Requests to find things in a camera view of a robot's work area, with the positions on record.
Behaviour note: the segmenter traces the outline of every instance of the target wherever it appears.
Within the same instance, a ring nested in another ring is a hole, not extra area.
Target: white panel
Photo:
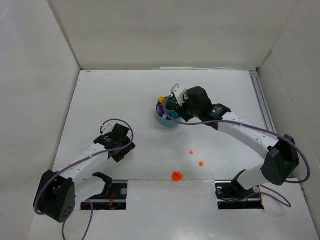
[[[101,124],[111,118],[132,126],[136,144],[121,162],[110,159],[101,165],[101,172],[113,179],[170,180],[176,171],[189,180],[233,179],[241,170],[263,163],[242,142],[211,127],[160,125],[157,99],[169,95],[176,83],[187,89],[201,86],[213,103],[224,104],[249,123],[264,127],[248,71],[81,71],[53,169],[82,155],[100,135]]]
[[[94,211],[86,239],[318,240],[299,185],[267,186],[288,198],[292,208],[262,195],[264,210],[218,210],[213,180],[129,181],[127,210]],[[89,216],[90,211],[74,212],[66,238],[82,239]],[[28,239],[62,239],[61,227],[36,216]]]
[[[320,1],[300,0],[259,75],[278,132],[295,138],[311,165],[303,184],[320,231]],[[306,174],[303,164],[295,176]]]
[[[0,2],[0,239],[23,240],[79,67],[46,0]]]
[[[298,0],[52,0],[82,68],[259,67]]]

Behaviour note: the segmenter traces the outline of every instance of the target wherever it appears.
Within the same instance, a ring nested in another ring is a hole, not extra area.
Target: red object
[[[172,173],[172,180],[175,182],[179,182],[183,177],[184,175],[178,171],[175,171],[174,173]]]

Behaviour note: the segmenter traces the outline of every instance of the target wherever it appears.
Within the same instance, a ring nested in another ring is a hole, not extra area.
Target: metal strip
[[[253,70],[249,71],[249,73],[250,73],[250,77],[252,80],[255,95],[256,95],[256,98],[259,103],[259,107],[260,107],[260,111],[261,111],[262,118],[264,121],[264,125],[267,130],[276,133],[276,128],[275,128],[274,122],[273,122],[271,114],[270,114],[270,110],[269,110],[269,107],[268,107],[268,104],[267,104],[267,101],[266,101],[266,98],[265,98],[265,95],[264,95],[264,92],[263,92],[263,89],[262,89],[262,86],[261,86],[261,83],[259,80],[258,73],[257,73],[257,71],[253,71]]]

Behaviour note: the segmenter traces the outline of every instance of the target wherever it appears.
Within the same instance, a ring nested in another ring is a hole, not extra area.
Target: white wall
[[[259,67],[298,0],[50,0],[85,69]]]
[[[300,0],[258,71],[276,129],[293,136],[311,165],[303,184],[320,233],[320,0]],[[303,162],[295,176],[306,174]]]
[[[27,239],[79,67],[46,0],[0,3],[0,239]]]

